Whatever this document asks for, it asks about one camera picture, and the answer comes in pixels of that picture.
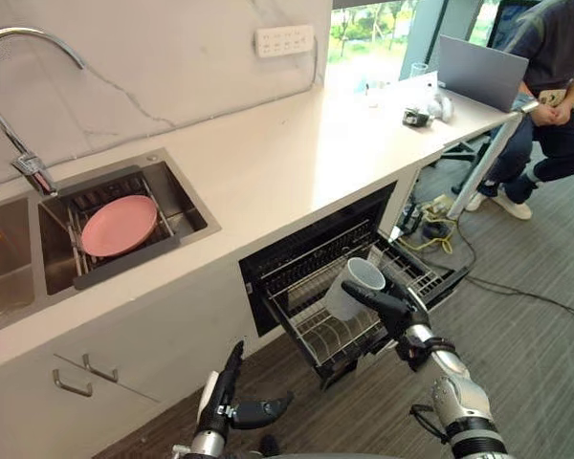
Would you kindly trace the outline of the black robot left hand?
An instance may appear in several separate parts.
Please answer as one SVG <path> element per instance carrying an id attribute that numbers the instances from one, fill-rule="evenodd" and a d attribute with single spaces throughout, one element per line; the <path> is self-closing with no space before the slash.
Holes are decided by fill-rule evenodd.
<path id="1" fill-rule="evenodd" d="M 200 412 L 196 433 L 211 430 L 226 439 L 231 428 L 250 430 L 268 426 L 287 411 L 295 398 L 294 393 L 288 391 L 281 398 L 245 401 L 233 405 L 243 352 L 244 341 L 240 340 L 233 347 L 224 369 L 218 374 L 210 391 L 210 398 Z"/>

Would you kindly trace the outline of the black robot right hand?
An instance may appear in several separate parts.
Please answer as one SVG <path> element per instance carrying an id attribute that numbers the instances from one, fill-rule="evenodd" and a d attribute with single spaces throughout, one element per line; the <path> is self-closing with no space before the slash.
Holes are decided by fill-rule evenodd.
<path id="1" fill-rule="evenodd" d="M 398 297 L 370 290 L 351 280 L 343 281 L 341 288 L 366 308 L 377 313 L 390 339 L 398 340 L 411 326 L 431 325 L 425 311 L 410 307 Z"/>

